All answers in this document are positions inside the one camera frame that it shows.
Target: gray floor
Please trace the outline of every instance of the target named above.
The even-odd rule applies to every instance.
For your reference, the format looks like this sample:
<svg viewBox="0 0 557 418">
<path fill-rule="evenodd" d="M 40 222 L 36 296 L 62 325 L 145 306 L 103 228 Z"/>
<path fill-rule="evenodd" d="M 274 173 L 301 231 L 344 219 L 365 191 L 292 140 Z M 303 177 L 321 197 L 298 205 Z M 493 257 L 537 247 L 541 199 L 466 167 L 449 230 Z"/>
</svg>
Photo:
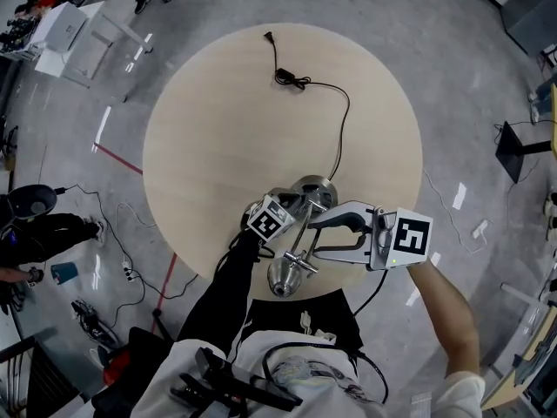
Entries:
<svg viewBox="0 0 557 418">
<path fill-rule="evenodd" d="M 173 73 L 196 51 L 224 34 L 254 24 L 298 22 L 336 31 L 367 48 L 398 79 L 418 119 L 424 168 L 450 206 L 459 182 L 467 187 L 454 222 L 472 250 L 484 246 L 470 232 L 483 220 L 485 249 L 470 254 L 439 196 L 422 180 L 418 212 L 434 217 L 431 252 L 441 254 L 439 267 L 470 300 L 481 336 L 484 366 L 497 357 L 517 327 L 525 306 L 499 291 L 509 282 L 527 293 L 540 289 L 553 248 L 546 244 L 547 221 L 541 204 L 551 185 L 554 158 L 546 153 L 528 157 L 526 181 L 507 194 L 511 180 L 494 157 L 493 124 L 528 121 L 527 89 L 541 82 L 535 62 L 505 34 L 498 9 L 488 0 L 155 0 L 139 17 L 132 0 L 107 0 L 111 11 L 131 23 L 142 36 L 152 33 L 155 50 L 141 56 L 131 72 L 137 46 L 125 38 L 113 45 L 97 73 L 98 87 L 128 91 L 125 104 L 111 108 L 100 144 L 141 167 L 144 132 L 153 105 Z M 119 202 L 128 202 L 145 222 L 152 222 L 142 178 L 101 151 L 91 150 L 107 103 L 76 84 L 23 70 L 13 99 L 10 122 L 20 125 L 17 185 L 42 183 L 69 187 L 79 183 L 99 191 L 105 214 L 115 220 Z M 547 138 L 550 124 L 516 125 L 528 140 Z M 95 196 L 72 189 L 60 197 L 58 212 L 97 215 Z M 156 227 L 140 225 L 125 208 L 118 215 L 118 234 L 136 268 L 161 287 L 172 258 Z M 21 321 L 25 333 L 42 332 L 53 358 L 87 394 L 100 387 L 99 371 L 90 363 L 94 347 L 70 320 L 70 301 L 90 302 L 107 322 L 116 306 L 142 294 L 127 282 L 121 253 L 114 240 L 103 249 L 91 243 L 57 256 L 75 261 L 79 277 L 60 287 L 48 277 L 33 289 Z M 193 275 L 178 261 L 167 287 L 179 293 Z M 371 273 L 366 283 L 346 290 L 358 307 L 379 282 Z M 165 301 L 164 320 L 173 333 L 206 289 L 196 281 L 183 298 Z M 431 390 L 445 371 L 445 356 L 420 299 L 412 303 L 413 283 L 406 271 L 392 271 L 369 307 L 359 316 L 366 353 L 377 362 L 391 388 L 389 409 L 407 409 L 414 394 Z M 119 312 L 117 332 L 125 340 L 131 326 L 151 327 L 158 295 L 148 290 L 145 301 Z M 377 383 L 366 374 L 365 384 Z"/>
</svg>

